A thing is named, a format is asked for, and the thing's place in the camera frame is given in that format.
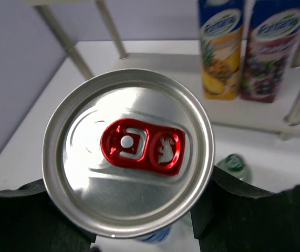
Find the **Red Bull can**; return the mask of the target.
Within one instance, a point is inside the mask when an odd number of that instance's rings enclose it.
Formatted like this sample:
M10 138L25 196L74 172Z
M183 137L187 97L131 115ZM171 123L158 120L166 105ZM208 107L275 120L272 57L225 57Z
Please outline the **Red Bull can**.
M56 207L103 237L149 236L197 202L213 171L206 111L183 84L145 69L98 75L48 121L42 175Z

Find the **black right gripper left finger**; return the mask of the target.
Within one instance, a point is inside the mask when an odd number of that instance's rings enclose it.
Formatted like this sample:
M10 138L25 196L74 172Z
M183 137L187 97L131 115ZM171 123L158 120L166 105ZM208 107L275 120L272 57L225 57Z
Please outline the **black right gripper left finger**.
M89 251L96 237L58 210L43 180L0 191L0 251Z

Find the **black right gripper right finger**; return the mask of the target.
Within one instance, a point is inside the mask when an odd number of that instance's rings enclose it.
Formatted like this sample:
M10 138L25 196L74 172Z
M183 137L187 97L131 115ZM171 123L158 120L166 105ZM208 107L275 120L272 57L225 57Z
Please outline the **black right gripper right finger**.
M214 167L191 219L201 251L300 251L300 185L272 193Z

